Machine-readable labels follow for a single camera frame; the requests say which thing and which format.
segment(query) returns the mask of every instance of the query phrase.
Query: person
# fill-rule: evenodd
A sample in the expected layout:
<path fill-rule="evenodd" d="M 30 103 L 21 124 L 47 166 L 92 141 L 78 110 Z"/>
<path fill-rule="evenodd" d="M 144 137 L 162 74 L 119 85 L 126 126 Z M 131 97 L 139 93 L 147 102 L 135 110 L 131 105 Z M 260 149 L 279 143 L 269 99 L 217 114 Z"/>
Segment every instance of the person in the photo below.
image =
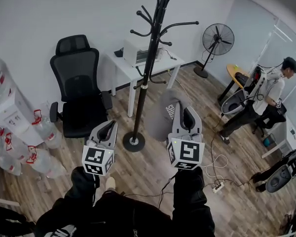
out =
<path fill-rule="evenodd" d="M 243 125 L 258 119 L 265 111 L 267 105 L 276 107 L 285 86 L 284 78 L 290 79 L 296 73 L 296 61 L 287 57 L 284 59 L 280 70 L 273 68 L 267 73 L 266 92 L 260 92 L 264 98 L 259 101 L 248 100 L 245 108 L 232 117 L 219 132 L 219 136 L 225 144 L 229 144 L 229 136 L 233 131 Z"/>
<path fill-rule="evenodd" d="M 276 170 L 278 170 L 281 166 L 287 164 L 289 160 L 290 160 L 289 157 L 283 157 L 280 161 L 278 161 L 276 164 L 274 164 L 268 170 L 266 170 L 266 171 L 264 171 L 262 173 L 258 172 L 256 174 L 254 174 L 251 177 L 253 183 L 255 184 L 255 183 L 260 182 L 260 181 L 266 181 L 268 178 L 270 178 L 274 174 L 274 172 Z M 264 192 L 265 190 L 266 190 L 266 184 L 265 183 L 256 187 L 257 192 Z"/>
<path fill-rule="evenodd" d="M 27 222 L 27 218 L 10 209 L 0 207 L 0 235 L 22 236 L 33 232 L 34 222 Z"/>
<path fill-rule="evenodd" d="M 37 221 L 36 237 L 215 236 L 200 167 L 177 172 L 172 220 L 155 206 L 118 194 L 112 177 L 94 206 L 92 198 L 100 186 L 99 176 L 77 167 L 72 182 L 65 197 Z"/>

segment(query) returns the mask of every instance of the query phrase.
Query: electric fan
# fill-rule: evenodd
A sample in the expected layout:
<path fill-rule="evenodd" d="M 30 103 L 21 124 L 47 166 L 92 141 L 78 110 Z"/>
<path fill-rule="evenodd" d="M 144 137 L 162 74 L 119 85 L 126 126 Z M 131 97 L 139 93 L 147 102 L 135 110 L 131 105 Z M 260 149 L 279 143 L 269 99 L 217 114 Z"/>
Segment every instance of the electric fan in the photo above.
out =
<path fill-rule="evenodd" d="M 202 68 L 194 68 L 194 72 L 202 77 L 207 78 L 208 73 L 204 70 L 209 58 L 213 54 L 223 55 L 229 52 L 235 41 L 232 30 L 224 24 L 213 24 L 209 26 L 203 34 L 203 45 L 209 52 L 207 60 Z"/>

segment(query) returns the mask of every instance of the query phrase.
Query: white t-shirt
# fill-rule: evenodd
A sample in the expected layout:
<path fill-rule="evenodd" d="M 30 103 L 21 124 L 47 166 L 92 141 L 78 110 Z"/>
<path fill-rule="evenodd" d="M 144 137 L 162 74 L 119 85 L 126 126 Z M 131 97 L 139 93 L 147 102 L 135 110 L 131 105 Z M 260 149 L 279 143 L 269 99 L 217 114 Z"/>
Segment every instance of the white t-shirt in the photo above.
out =
<path fill-rule="evenodd" d="M 262 115 L 268 105 L 268 103 L 265 101 L 266 96 L 269 96 L 271 99 L 277 102 L 284 87 L 285 81 L 282 72 L 278 69 L 271 69 L 271 72 L 267 74 L 266 87 L 261 87 L 259 91 L 259 94 L 264 96 L 263 100 L 255 101 L 253 104 L 253 109 L 255 112 L 259 115 Z"/>

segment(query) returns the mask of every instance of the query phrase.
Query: black coat rack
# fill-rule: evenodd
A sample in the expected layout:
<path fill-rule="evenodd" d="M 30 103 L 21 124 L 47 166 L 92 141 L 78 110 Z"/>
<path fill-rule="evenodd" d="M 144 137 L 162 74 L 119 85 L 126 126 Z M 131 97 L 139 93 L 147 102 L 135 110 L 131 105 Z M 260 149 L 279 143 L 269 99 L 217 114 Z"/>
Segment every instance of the black coat rack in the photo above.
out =
<path fill-rule="evenodd" d="M 167 5 L 168 5 L 169 1 L 170 0 L 157 0 L 157 6 L 154 11 L 153 18 L 150 16 L 150 14 L 146 10 L 146 8 L 142 5 L 142 9 L 144 10 L 144 12 L 146 13 L 147 16 L 145 16 L 140 10 L 137 11 L 136 14 L 138 16 L 141 16 L 143 19 L 145 19 L 151 25 L 150 32 L 147 34 L 140 34 L 140 33 L 135 32 L 134 30 L 130 31 L 132 34 L 136 34 L 141 37 L 147 37 L 151 34 L 144 74 L 141 74 L 138 67 L 136 67 L 138 73 L 143 77 L 143 80 L 142 80 L 141 84 L 134 87 L 134 89 L 137 89 L 139 87 L 141 88 L 140 94 L 139 94 L 134 130 L 132 132 L 126 133 L 123 137 L 123 145 L 124 145 L 125 149 L 127 149 L 131 152 L 140 151 L 145 146 L 145 138 L 141 133 L 138 132 L 138 129 L 139 129 L 140 119 L 142 116 L 146 93 L 147 93 L 147 89 L 148 89 L 148 85 L 147 85 L 148 80 L 150 79 L 150 81 L 153 83 L 167 83 L 166 81 L 154 81 L 151 78 L 151 73 L 152 73 L 155 57 L 156 57 L 156 54 L 158 51 L 159 43 L 162 43 L 162 44 L 168 45 L 168 46 L 172 46 L 171 42 L 164 42 L 160 38 L 165 33 L 167 33 L 168 29 L 171 27 L 183 26 L 183 25 L 198 25 L 199 24 L 198 21 L 177 23 L 177 24 L 169 25 L 169 26 L 165 27 L 163 30 L 161 30 L 164 14 L 166 12 Z"/>

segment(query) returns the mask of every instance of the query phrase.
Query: black mesh office chair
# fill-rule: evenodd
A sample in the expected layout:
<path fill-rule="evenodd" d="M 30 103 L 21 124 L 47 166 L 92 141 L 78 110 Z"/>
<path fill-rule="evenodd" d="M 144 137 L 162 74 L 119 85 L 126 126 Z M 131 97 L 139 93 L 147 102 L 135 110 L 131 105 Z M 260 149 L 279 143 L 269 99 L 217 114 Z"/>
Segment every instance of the black mesh office chair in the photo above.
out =
<path fill-rule="evenodd" d="M 99 51 L 90 48 L 85 35 L 61 39 L 50 66 L 56 76 L 65 102 L 62 115 L 58 102 L 51 105 L 50 121 L 63 121 L 66 138 L 82 138 L 92 129 L 107 121 L 107 110 L 112 108 L 111 96 L 97 86 Z"/>

